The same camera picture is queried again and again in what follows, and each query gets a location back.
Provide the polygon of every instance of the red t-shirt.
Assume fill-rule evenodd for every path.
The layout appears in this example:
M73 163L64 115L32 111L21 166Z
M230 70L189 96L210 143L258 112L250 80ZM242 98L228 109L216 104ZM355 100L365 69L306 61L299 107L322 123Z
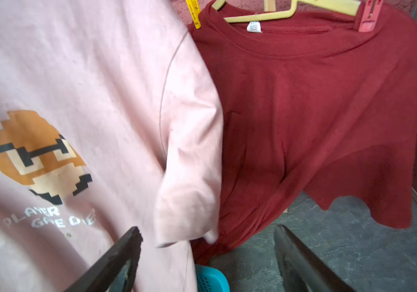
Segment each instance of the red t-shirt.
M251 33L223 17L252 11L211 4L189 29L223 106L220 237L194 241L196 261L248 240L302 190L322 209L356 196L377 222L409 227L416 22L384 4L369 33L334 12L296 12Z

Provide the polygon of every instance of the tiled floor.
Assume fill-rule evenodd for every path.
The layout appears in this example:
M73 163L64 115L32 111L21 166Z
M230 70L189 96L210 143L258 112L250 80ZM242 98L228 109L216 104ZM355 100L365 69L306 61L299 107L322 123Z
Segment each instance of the tiled floor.
M417 292L416 203L412 226L398 230L376 223L357 198L338 198L323 211L303 193L273 224L291 229L357 292ZM273 224L210 263L232 292L283 292Z

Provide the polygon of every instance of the yellow clothespin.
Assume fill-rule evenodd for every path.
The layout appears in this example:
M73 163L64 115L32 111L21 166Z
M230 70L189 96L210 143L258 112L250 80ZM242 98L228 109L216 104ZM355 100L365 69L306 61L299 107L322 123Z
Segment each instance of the yellow clothespin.
M200 13L200 6L198 0L186 0L188 4L189 11L191 12L192 20L194 21L195 28L200 28L200 21L199 21L199 13Z

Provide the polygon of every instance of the clothing label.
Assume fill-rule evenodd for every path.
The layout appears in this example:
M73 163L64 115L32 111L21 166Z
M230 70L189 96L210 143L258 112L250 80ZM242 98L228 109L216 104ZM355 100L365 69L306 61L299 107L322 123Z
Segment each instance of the clothing label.
M247 25L247 31L248 32L262 32L260 30L260 22L259 21L251 21Z

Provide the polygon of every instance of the pink t-shirt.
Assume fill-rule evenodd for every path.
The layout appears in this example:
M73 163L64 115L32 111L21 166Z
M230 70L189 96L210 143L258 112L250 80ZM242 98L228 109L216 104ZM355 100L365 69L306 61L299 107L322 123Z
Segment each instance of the pink t-shirt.
M168 1L0 1L0 291L62 291L132 226L135 287L196 291L222 128Z

